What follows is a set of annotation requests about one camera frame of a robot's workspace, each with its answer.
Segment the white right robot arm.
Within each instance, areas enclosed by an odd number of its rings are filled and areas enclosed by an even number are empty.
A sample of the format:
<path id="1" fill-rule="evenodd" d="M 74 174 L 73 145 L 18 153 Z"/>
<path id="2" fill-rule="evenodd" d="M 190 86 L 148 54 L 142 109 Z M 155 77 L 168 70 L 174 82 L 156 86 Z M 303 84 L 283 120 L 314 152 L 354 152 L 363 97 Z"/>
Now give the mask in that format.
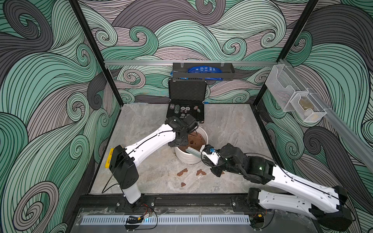
<path id="1" fill-rule="evenodd" d="M 251 183 L 284 191 L 281 194 L 250 188 L 245 202 L 251 211 L 275 209 L 297 213 L 339 232 L 346 231 L 355 220 L 346 205 L 347 191 L 341 186 L 327 187 L 305 180 L 272 160 L 256 153 L 243 153 L 231 144 L 221 149 L 207 145 L 200 157 L 217 177 L 223 172 L 230 172 L 241 175 Z"/>

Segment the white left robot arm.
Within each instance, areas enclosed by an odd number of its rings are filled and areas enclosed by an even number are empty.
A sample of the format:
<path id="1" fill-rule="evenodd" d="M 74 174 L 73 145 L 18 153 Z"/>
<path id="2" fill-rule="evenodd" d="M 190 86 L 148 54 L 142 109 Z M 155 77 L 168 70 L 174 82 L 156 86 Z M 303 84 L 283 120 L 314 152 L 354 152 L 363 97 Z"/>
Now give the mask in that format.
<path id="1" fill-rule="evenodd" d="M 130 146 L 121 145 L 109 152 L 105 168 L 109 169 L 119 184 L 123 196 L 130 204 L 136 203 L 141 192 L 138 188 L 138 166 L 152 153 L 164 145 L 180 147 L 188 145 L 188 135 L 198 128 L 193 116 L 179 119 L 172 116 L 166 119 L 157 130 Z"/>

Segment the white ceramic pot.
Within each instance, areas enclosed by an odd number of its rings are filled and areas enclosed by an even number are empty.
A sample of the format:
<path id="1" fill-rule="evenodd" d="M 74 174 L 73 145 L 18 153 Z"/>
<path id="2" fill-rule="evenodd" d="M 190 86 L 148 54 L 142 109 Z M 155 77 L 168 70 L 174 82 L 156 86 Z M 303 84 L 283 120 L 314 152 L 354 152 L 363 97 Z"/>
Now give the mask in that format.
<path id="1" fill-rule="evenodd" d="M 186 165 L 195 165 L 200 163 L 201 151 L 208 144 L 208 135 L 206 131 L 199 127 L 195 132 L 187 137 L 187 145 L 175 147 L 174 152 L 177 159 Z"/>

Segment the green white scrub brush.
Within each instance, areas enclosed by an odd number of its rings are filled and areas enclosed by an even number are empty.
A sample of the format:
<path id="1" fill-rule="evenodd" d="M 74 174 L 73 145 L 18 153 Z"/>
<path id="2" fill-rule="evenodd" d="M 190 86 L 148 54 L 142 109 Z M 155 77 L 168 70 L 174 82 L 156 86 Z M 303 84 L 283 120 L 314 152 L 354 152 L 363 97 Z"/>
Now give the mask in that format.
<path id="1" fill-rule="evenodd" d="M 210 144 L 202 145 L 200 150 L 188 147 L 186 152 L 197 157 L 199 156 L 201 161 L 209 167 L 216 167 L 219 164 L 220 155 Z"/>

